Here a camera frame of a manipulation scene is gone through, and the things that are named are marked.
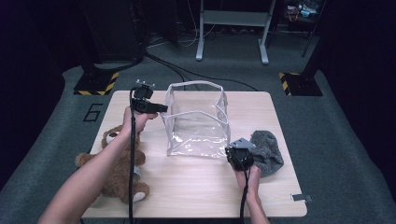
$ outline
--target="transparent plastic container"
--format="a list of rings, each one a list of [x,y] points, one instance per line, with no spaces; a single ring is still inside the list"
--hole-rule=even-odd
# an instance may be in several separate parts
[[[205,91],[184,91],[189,85]],[[221,86],[208,81],[174,83],[164,104],[168,110],[161,117],[169,141],[168,156],[226,157],[231,134],[227,96]]]

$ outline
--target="dark curtain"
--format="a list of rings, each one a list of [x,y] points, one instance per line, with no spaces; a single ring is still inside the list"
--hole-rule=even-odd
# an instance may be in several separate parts
[[[396,3],[328,3],[318,67],[396,200]]]
[[[80,65],[74,48],[95,58],[75,1],[0,2],[2,188],[47,123],[64,90],[62,72]],[[71,46],[70,24],[79,30]]]

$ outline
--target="stuffed animal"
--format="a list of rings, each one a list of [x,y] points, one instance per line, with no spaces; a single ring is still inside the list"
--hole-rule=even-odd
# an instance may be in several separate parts
[[[102,139],[102,148],[105,148],[119,133],[122,125],[113,128],[104,133]],[[139,182],[140,174],[138,166],[143,165],[146,161],[146,155],[138,150],[140,144],[140,133],[135,140],[134,154],[134,179],[133,179],[133,202],[140,201],[149,195],[149,186],[144,182]],[[76,157],[76,166],[81,167],[92,159],[95,155],[80,153]],[[107,197],[118,197],[123,203],[129,202],[129,173],[131,169],[131,144],[122,152],[120,159],[113,168],[111,177],[107,180],[102,188],[102,193]]]

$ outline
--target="black cable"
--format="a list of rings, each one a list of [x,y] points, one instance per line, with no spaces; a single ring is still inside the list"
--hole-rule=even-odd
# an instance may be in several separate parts
[[[248,180],[249,180],[249,177],[250,177],[250,167],[248,168],[249,174],[247,174],[247,171],[245,169],[244,163],[241,162],[241,160],[239,159],[239,157],[235,153],[232,153],[232,154],[233,154],[233,156],[235,156],[238,159],[239,163],[242,166],[242,170],[244,171],[244,175],[245,175],[245,187],[244,187],[244,191],[242,193],[241,207],[240,207],[240,210],[239,210],[239,220],[240,220],[241,224],[244,224],[245,223],[244,211],[245,211],[245,202],[247,200],[247,195],[248,195]]]
[[[134,219],[134,209],[133,209],[133,183],[134,183],[134,151],[135,151],[135,126],[136,126],[136,120],[134,118],[134,104],[133,104],[133,96],[132,92],[136,90],[136,87],[131,88],[129,92],[129,104],[131,107],[131,167],[129,171],[129,187],[128,187],[128,193],[129,193],[129,220],[130,223],[133,223]]]
[[[197,74],[197,73],[193,73],[192,71],[189,71],[189,70],[187,70],[187,69],[185,69],[185,68],[179,67],[179,66],[177,66],[177,65],[175,65],[175,64],[173,64],[173,63],[166,62],[166,61],[164,61],[164,60],[158,58],[157,56],[154,56],[154,55],[152,55],[152,54],[149,54],[148,52],[145,53],[145,56],[148,57],[148,58],[150,58],[151,60],[157,62],[157,63],[161,63],[161,64],[163,64],[163,65],[165,65],[165,66],[168,66],[169,68],[171,68],[172,70],[174,70],[175,72],[177,72],[179,75],[180,75],[180,71],[178,71],[178,70],[182,70],[182,71],[188,72],[188,73],[193,74],[193,75],[198,76],[198,77],[204,77],[204,78],[209,78],[209,79],[213,79],[213,80],[221,80],[221,81],[236,82],[236,83],[245,85],[245,86],[247,86],[247,87],[250,87],[250,88],[253,89],[254,91],[259,91],[259,90],[257,90],[256,88],[254,88],[254,87],[248,85],[247,83],[241,82],[241,81],[238,81],[238,80],[228,79],[228,78],[218,78],[218,77],[207,77],[207,76],[203,76],[203,75],[200,75],[200,74]]]

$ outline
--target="gray crumpled fabric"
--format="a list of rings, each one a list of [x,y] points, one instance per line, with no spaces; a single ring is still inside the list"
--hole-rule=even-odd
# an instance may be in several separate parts
[[[261,178],[273,175],[283,166],[276,137],[271,132],[255,131],[250,142],[256,145],[250,152],[253,154],[254,164],[262,170]]]

